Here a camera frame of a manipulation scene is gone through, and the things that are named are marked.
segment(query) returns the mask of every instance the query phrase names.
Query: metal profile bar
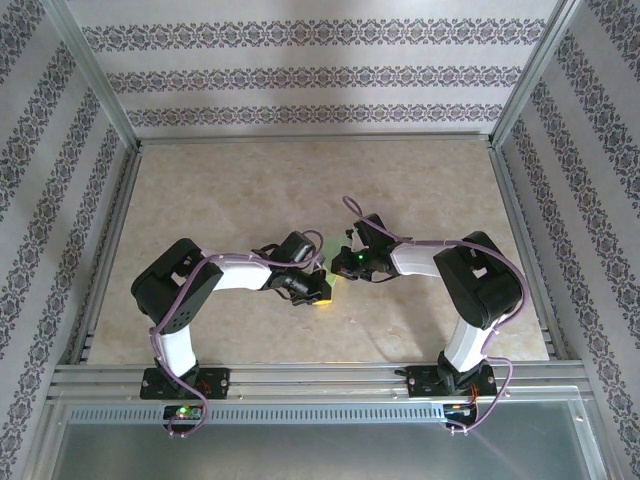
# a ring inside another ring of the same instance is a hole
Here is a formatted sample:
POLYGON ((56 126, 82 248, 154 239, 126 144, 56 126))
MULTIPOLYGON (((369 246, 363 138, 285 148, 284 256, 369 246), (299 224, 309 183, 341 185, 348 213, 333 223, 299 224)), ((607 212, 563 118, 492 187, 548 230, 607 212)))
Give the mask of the metal profile bar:
POLYGON ((51 408, 51 414, 46 420, 47 428, 42 433, 41 440, 36 442, 40 445, 39 451, 36 453, 37 457, 28 462, 32 469, 31 477, 24 478, 53 478, 56 459, 62 446, 70 415, 71 410, 64 403, 58 403, 51 408))
MULTIPOLYGON (((312 382, 397 382, 402 377, 394 370, 410 364, 262 364, 262 365, 224 365, 231 369, 234 383, 297 383, 302 380, 312 382)), ((586 379, 587 374, 580 361, 564 362, 515 362, 515 379, 586 379)), ((52 385, 74 383, 139 383, 145 368, 131 366, 66 366, 60 365, 51 381, 52 385)), ((507 369, 494 366, 498 379, 504 378, 507 369)))
POLYGON ((497 149, 504 143, 581 3, 581 0, 561 0, 551 13, 547 28, 527 60, 522 75, 491 132, 491 144, 494 148, 497 149))
POLYGON ((65 0, 42 0, 42 5, 89 82, 89 86, 100 100, 100 104, 107 112, 122 141, 127 147, 137 147, 139 140, 129 117, 118 102, 107 76, 84 38, 67 2, 65 0))
POLYGON ((569 412, 573 418, 573 425, 578 435, 578 442, 582 449, 587 469, 591 478, 608 478, 605 470, 604 459, 598 447, 598 441, 594 434, 589 415, 585 410, 584 403, 577 400, 568 401, 569 412))
POLYGON ((582 405, 587 413, 593 434, 598 442, 600 454, 604 460, 605 469, 608 475, 606 478, 609 480, 624 480, 622 471, 620 470, 620 464, 618 463, 618 457, 614 453, 611 440, 607 435, 604 420, 602 419, 602 415, 598 409, 598 404, 595 399, 593 399, 583 402, 582 405))
POLYGON ((551 299, 549 293, 544 286, 542 280, 542 272, 540 265, 536 262, 536 254, 529 238, 527 231, 527 224, 524 219, 524 215, 520 210, 518 197, 516 196, 513 183, 507 172, 507 166, 505 159, 502 155, 502 151, 499 148, 489 147, 489 157, 493 165, 493 171, 498 182, 498 189, 500 195, 502 195, 502 203, 504 203, 505 210, 507 212, 507 218, 511 225, 511 231, 513 232, 513 238, 516 242, 516 248, 522 261, 522 268, 529 281, 529 288, 531 290, 531 298, 533 304, 536 307, 536 313, 540 321, 548 328, 551 342, 555 349, 555 354, 558 359, 568 359, 569 354, 565 348, 560 328, 558 327, 558 320, 554 314, 551 306, 551 299))
MULTIPOLYGON (((404 378, 394 371, 403 364, 297 364, 230 366, 229 398, 223 403, 385 403, 412 402, 404 378)), ((56 369, 48 391, 48 403, 141 402, 140 382, 144 368, 76 366, 56 369)), ((495 366, 497 382, 506 368, 495 366)), ((565 391, 591 396, 580 362, 523 362, 516 364, 508 401, 567 398, 565 391)), ((446 397, 447 403, 464 400, 446 397)))
POLYGON ((51 416, 53 409, 53 405, 45 405, 42 409, 42 413, 40 413, 38 426, 36 427, 33 442, 31 443, 31 449, 29 450, 29 455, 27 456, 27 461, 22 474, 24 479, 31 480, 36 478, 34 474, 36 468, 39 467, 39 463, 43 461, 43 458, 49 458, 47 457, 47 453, 44 452, 43 447, 47 431, 52 428, 51 416))
POLYGON ((288 142, 366 142, 406 140, 487 140, 489 135, 474 132, 451 133, 347 133, 343 135, 247 135, 220 137, 147 138, 142 145, 180 145, 201 143, 288 143, 288 142))
MULTIPOLYGON (((84 425, 149 425, 162 422, 161 405, 78 405, 69 423, 84 425)), ((443 406, 437 403, 397 405, 216 405, 209 425, 336 425, 360 423, 442 423, 443 406)), ((195 423, 183 420, 181 423, 195 423)))
POLYGON ((120 189, 116 188, 116 191, 114 192, 114 195, 117 197, 112 201, 116 202, 116 207, 113 217, 109 220, 110 225, 107 227, 109 230, 105 239, 104 257, 100 260, 100 263, 97 266, 97 281, 90 293, 85 317, 79 319, 80 331, 78 332, 74 349, 71 352, 71 363, 78 363, 82 359, 87 333, 95 329, 96 323, 98 322, 98 316, 100 315, 100 309, 102 308, 104 295, 107 291, 107 284, 109 283, 111 268, 113 267, 113 261, 115 260, 116 249, 120 242, 120 235, 124 228, 124 220, 127 215, 131 196, 133 195, 133 187, 138 175, 138 169, 140 168, 142 149, 132 149, 130 155, 132 158, 125 159, 123 164, 123 168, 125 169, 122 173, 124 175, 123 185, 120 189))

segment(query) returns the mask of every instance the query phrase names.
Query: patterned wallpaper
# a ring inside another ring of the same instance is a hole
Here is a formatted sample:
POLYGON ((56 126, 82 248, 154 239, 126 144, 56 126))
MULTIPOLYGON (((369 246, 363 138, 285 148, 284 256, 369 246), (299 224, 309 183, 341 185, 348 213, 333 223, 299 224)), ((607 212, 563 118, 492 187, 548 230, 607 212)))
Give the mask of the patterned wallpaper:
POLYGON ((20 478, 125 149, 37 0, 0 0, 0 479, 20 478))
POLYGON ((640 478, 639 3, 583 4, 503 145, 624 478, 640 478))
POLYGON ((69 3, 142 138, 489 133, 554 5, 69 3))

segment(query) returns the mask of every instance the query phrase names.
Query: decorative border pattern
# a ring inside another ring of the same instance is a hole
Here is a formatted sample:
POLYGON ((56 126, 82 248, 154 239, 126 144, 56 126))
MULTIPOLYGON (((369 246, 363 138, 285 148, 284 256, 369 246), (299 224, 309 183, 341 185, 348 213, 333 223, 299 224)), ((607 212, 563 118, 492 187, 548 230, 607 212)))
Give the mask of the decorative border pattern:
POLYGON ((49 241, 49 234, 99 110, 100 102, 93 90, 88 88, 53 165, 51 176, 45 184, 42 197, 33 213, 33 220, 27 227, 24 243, 18 247, 16 258, 12 262, 13 269, 7 275, 6 286, 2 288, 0 297, 0 360, 4 358, 4 350, 11 341, 11 331, 22 311, 25 294, 31 288, 40 256, 49 241))
POLYGON ((34 404, 37 402, 37 393, 42 386, 42 376, 45 374, 51 355, 53 340, 58 333, 73 278, 80 265, 91 230, 91 222, 98 208, 119 141, 118 134, 113 126, 110 126, 82 196, 80 208, 76 213, 69 240, 51 286, 51 293, 47 298, 46 308, 42 311, 42 318, 38 322, 37 333, 33 336, 33 343, 29 347, 29 361, 25 362, 25 370, 20 375, 18 387, 14 392, 15 400, 6 415, 8 420, 2 426, 0 479, 11 478, 11 467, 24 440, 23 434, 27 431, 27 421, 31 418, 34 404))
POLYGON ((76 68, 76 62, 67 49, 60 42, 47 65, 47 70, 38 81, 38 86, 29 99, 24 115, 18 120, 18 126, 13 129, 13 136, 7 140, 0 159, 0 222, 4 220, 3 213, 11 204, 11 197, 21 182, 21 175, 25 167, 31 162, 35 146, 40 142, 44 127, 49 124, 53 109, 58 104, 60 95, 64 91, 71 74, 76 68))
POLYGON ((84 27, 94 52, 308 45, 533 45, 544 19, 355 19, 84 27))
POLYGON ((94 283, 98 278, 98 269, 100 264, 102 263, 102 254, 105 251, 105 247, 107 246, 107 235, 109 235, 109 231, 111 229, 111 223, 113 220, 113 215, 116 211, 116 207, 118 205, 118 199, 120 198, 120 192, 122 190, 122 186, 124 185, 124 179, 127 176, 127 170, 129 168, 129 164, 136 157, 136 153, 132 152, 128 154, 125 160, 122 162, 122 166, 120 167, 120 175, 118 176, 118 181, 115 185, 111 205, 109 205, 109 210, 107 211, 107 215, 105 216, 104 226, 102 227, 102 233, 100 234, 100 240, 98 240, 98 245, 96 247, 96 253, 93 259, 93 265, 91 266, 91 276, 89 278, 89 282, 87 283, 87 289, 84 295, 84 299, 82 301, 82 306, 80 310, 78 310, 78 315, 76 316, 76 321, 74 322, 73 329, 71 331, 71 335, 69 335, 69 342, 67 344, 67 349, 64 354, 60 358, 60 363, 69 364, 71 363, 71 355, 73 354, 73 350, 78 342, 78 335, 80 335, 80 327, 82 324, 87 321, 86 318, 87 308, 89 307, 89 299, 91 297, 91 293, 93 292, 94 283))
POLYGON ((11 72, 11 67, 22 55, 22 49, 31 39, 44 17, 44 8, 38 0, 14 0, 2 14, 0 22, 0 85, 11 72))
POLYGON ((600 314, 590 298, 589 287, 585 283, 580 263, 576 260, 573 244, 567 234, 567 228, 560 215, 558 204, 553 198, 551 187, 538 158, 533 141, 521 118, 518 119, 511 135, 518 147, 522 161, 536 195, 542 218, 547 226, 549 238, 555 248, 556 259, 562 268, 562 276, 578 316, 578 322, 584 330, 586 346, 597 366, 598 378, 607 395, 607 403, 613 412, 613 420, 618 424, 620 439, 626 445, 626 453, 631 457, 631 468, 640 476, 640 425, 638 414, 632 411, 633 400, 625 391, 626 383, 620 379, 622 372, 615 362, 611 342, 603 333, 600 314))
POLYGON ((612 232, 607 212, 602 208, 598 192, 591 184, 589 172, 582 164, 580 152, 576 148, 567 125, 558 111, 547 85, 539 82, 531 93, 531 100, 536 106, 540 119, 547 130, 547 137, 558 155, 560 167, 569 182, 573 198, 578 202, 591 242, 596 247, 597 255, 602 259, 605 276, 611 282, 611 291, 616 294, 618 307, 624 311, 627 328, 636 340, 636 348, 640 348, 640 287, 635 283, 636 276, 629 260, 622 255, 618 246, 618 237, 612 232))
POLYGON ((271 88, 512 87, 520 67, 298 67, 110 73, 118 94, 271 88))
POLYGON ((593 131, 609 154, 613 170, 620 177, 620 185, 632 200, 634 209, 640 208, 640 151, 633 143, 627 126, 621 122, 616 107, 609 100, 595 70, 586 59, 572 33, 568 33, 556 50, 556 58, 571 82, 582 109, 589 117, 593 131))
POLYGON ((129 110, 134 127, 362 122, 493 122, 502 105, 389 104, 129 110))
POLYGON ((640 15, 629 0, 589 0, 589 8, 598 17, 609 38, 615 43, 629 70, 640 82, 640 15))

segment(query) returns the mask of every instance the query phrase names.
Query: perforated metal strip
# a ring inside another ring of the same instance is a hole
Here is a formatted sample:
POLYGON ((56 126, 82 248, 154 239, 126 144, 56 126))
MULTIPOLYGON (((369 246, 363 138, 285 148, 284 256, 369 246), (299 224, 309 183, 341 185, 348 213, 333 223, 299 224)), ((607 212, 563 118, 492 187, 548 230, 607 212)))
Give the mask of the perforated metal strip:
MULTIPOLYGON (((76 406, 70 423, 93 425, 158 424, 164 406, 76 406)), ((424 423, 445 420, 441 404, 410 405, 221 405, 207 423, 215 425, 286 425, 347 423, 424 423)))

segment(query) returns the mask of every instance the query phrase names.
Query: aluminum frame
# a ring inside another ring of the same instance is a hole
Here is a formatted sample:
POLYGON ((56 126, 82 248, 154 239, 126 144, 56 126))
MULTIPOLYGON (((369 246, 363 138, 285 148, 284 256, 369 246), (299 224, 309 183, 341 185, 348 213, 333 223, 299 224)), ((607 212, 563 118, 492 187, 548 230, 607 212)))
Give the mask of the aluminum frame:
POLYGON ((500 195, 502 196, 502 203, 504 203, 509 224, 511 225, 511 231, 513 232, 513 238, 516 242, 516 248, 522 261, 522 268, 529 281, 531 298, 538 315, 538 320, 543 328, 546 327, 551 337, 551 343, 556 357, 560 360, 569 359, 570 356, 565 347, 558 321, 551 306, 549 292, 544 285, 540 265, 536 261, 533 243, 527 230, 524 215, 519 208, 518 198, 513 182, 509 177, 504 156, 499 148, 495 149, 491 144, 488 145, 488 151, 496 181, 498 182, 500 195))
POLYGON ((133 148, 129 153, 133 158, 128 161, 125 159, 127 163, 124 170, 121 172, 121 175, 124 176, 123 185, 120 191, 116 191, 117 197, 112 200, 115 202, 113 216, 106 219, 108 226, 104 244, 104 256, 96 266, 96 281, 92 286, 91 292, 89 292, 89 300, 87 302, 87 308, 85 309, 84 316, 76 320, 79 323, 78 335, 76 337, 76 343, 73 345, 73 349, 69 355, 69 363, 80 363, 83 349, 87 341, 87 335, 90 331, 95 329, 98 322, 100 309, 102 308, 102 302, 104 301, 104 296, 107 291, 109 276, 111 275, 113 262, 116 258, 116 250, 120 243, 120 236, 122 235, 122 229, 124 228, 124 221, 127 216, 127 210, 129 209, 129 203, 131 202, 131 196, 133 195, 133 189, 138 176, 143 152, 143 147, 133 148))
POLYGON ((524 66, 520 79, 491 132, 490 139, 494 148, 499 149, 509 135, 581 4, 582 0, 560 0, 553 9, 547 28, 524 66))
POLYGON ((47 15, 55 25, 69 48, 80 70, 86 77, 100 104, 127 147, 137 147, 140 139, 135 134, 131 121, 120 105, 107 75, 96 59, 82 30, 76 23, 65 0, 42 0, 47 15))
POLYGON ((202 143, 288 143, 288 142, 385 142, 406 140, 487 140, 486 133, 349 133, 344 135, 260 135, 235 137, 186 137, 142 139, 142 145, 181 145, 202 143))
MULTIPOLYGON (((258 364, 226 365, 231 369, 227 400, 212 400, 215 409, 287 405, 419 405, 457 403, 464 397, 410 398, 405 379, 394 370, 407 364, 258 364)), ((133 408, 184 402, 148 401, 139 397, 142 366, 58 366, 25 469, 25 479, 50 479, 74 408, 87 405, 133 408)), ((506 367, 494 366, 498 384, 506 367)), ((619 478, 601 418, 580 361, 517 362, 502 402, 564 402, 591 478, 619 478)), ((481 398, 488 403, 491 398, 481 398)))

